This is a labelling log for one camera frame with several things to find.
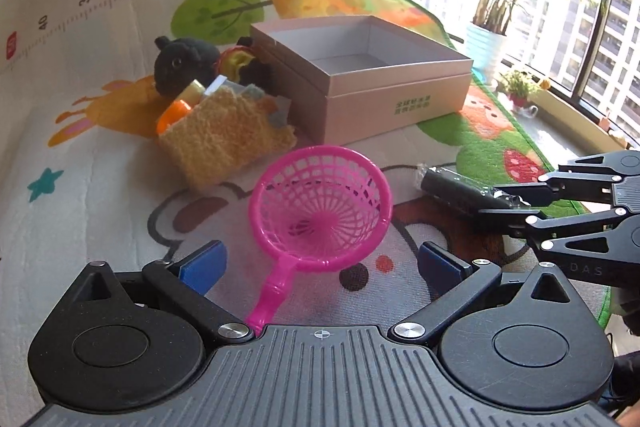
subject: black plush toy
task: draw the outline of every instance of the black plush toy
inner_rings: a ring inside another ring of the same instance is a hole
[[[217,76],[220,52],[213,44],[188,37],[172,41],[164,36],[155,42],[160,54],[154,64],[154,77],[161,96],[176,98],[194,80],[209,87]]]

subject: open box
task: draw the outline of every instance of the open box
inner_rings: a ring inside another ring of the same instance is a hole
[[[316,143],[342,145],[458,111],[472,60],[369,15],[252,26],[290,121]]]

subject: teal star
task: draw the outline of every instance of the teal star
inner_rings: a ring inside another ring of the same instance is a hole
[[[30,183],[28,189],[31,191],[29,202],[37,200],[43,194],[52,194],[56,190],[56,180],[62,176],[62,172],[52,172],[48,167],[44,169],[40,178]]]

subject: metal screw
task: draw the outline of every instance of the metal screw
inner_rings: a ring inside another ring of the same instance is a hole
[[[424,326],[415,322],[403,322],[394,327],[394,333],[404,339],[417,339],[425,334]]]
[[[250,329],[237,322],[231,322],[229,324],[223,324],[218,328],[218,334],[226,339],[241,339],[249,334]]]

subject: play mat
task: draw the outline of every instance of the play mat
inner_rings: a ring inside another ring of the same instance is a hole
[[[271,18],[365,13],[450,45],[440,22],[409,0],[0,0],[2,427],[17,427],[41,407],[28,347],[88,261],[135,271],[222,240],[226,272],[208,296],[240,317],[270,267],[247,220],[248,197],[268,161],[207,196],[186,190],[154,140],[154,122],[166,107],[150,76],[154,39],[192,36],[224,47]],[[431,299],[415,262],[425,240],[468,261],[486,257],[515,271],[535,263],[524,243],[478,237],[414,187],[419,162],[487,184],[529,182],[548,169],[484,87],[471,86],[459,114],[351,147],[383,168],[394,194],[392,226],[362,263],[296,277],[277,321],[387,328]],[[558,203],[548,212],[577,209]],[[604,324],[607,290],[576,285]]]

